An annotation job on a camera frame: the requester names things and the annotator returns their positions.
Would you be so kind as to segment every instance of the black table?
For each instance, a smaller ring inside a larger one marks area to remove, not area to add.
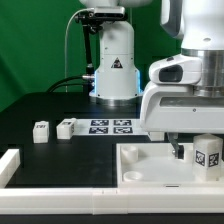
[[[33,93],[0,114],[0,156],[19,148],[21,166],[7,188],[117,187],[117,143],[148,143],[142,136],[73,136],[59,141],[56,126],[65,118],[136,119],[140,106],[107,107],[89,102],[82,93]],[[37,121],[49,121],[46,144],[33,143]],[[3,215],[0,223],[214,223],[222,214],[130,215]]]

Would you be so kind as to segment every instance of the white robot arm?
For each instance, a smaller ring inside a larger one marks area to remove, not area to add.
[[[80,0],[86,7],[123,6],[140,7],[151,3],[153,0]]]
[[[224,1],[162,6],[164,29],[173,37],[182,29],[181,54],[150,66],[141,125],[149,132],[224,133]]]
[[[136,103],[142,96],[140,73],[134,65],[134,30],[124,21],[123,7],[138,7],[152,0],[80,0],[94,8],[94,17],[101,19],[100,66],[95,72],[95,88],[90,92],[93,102],[110,106]]]

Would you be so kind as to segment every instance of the cable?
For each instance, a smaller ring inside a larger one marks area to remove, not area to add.
[[[68,81],[75,80],[75,79],[82,79],[82,76],[71,76],[71,77],[62,79],[62,80],[60,80],[60,81],[54,83],[54,84],[47,90],[47,92],[51,92],[52,89],[54,89],[55,87],[57,87],[57,86],[60,85],[61,83],[68,82]]]
[[[69,33],[69,29],[71,26],[72,21],[74,20],[74,18],[81,12],[91,12],[93,11],[94,8],[87,8],[87,9],[81,9],[79,11],[77,11],[76,13],[74,13],[72,15],[72,17],[70,18],[67,28],[66,28],[66,33],[65,33],[65,46],[64,46],[64,54],[65,54],[65,78],[68,77],[68,33]]]
[[[56,90],[56,89],[58,89],[60,87],[63,87],[63,86],[65,86],[65,87],[67,87],[67,86],[83,86],[85,84],[88,84],[88,83],[80,83],[80,84],[78,84],[78,83],[60,84],[60,85],[57,85],[54,88],[52,88],[50,91],[48,91],[48,93],[52,93],[52,92],[54,92],[54,90]]]

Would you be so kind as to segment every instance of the small white cube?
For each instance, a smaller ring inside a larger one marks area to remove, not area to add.
[[[75,131],[76,118],[64,119],[57,126],[57,138],[58,139],[71,139]]]
[[[49,138],[49,122],[36,122],[33,128],[34,143],[47,143]]]

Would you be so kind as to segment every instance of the green backdrop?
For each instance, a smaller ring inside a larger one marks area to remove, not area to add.
[[[175,55],[180,43],[160,27],[161,0],[128,9],[135,29],[135,65],[148,82],[149,65]],[[64,78],[64,37],[78,0],[0,0],[0,111],[31,92],[42,92]],[[99,43],[92,37],[95,67]],[[82,27],[73,23],[69,35],[69,75],[85,72]],[[69,91],[81,91],[80,88]]]

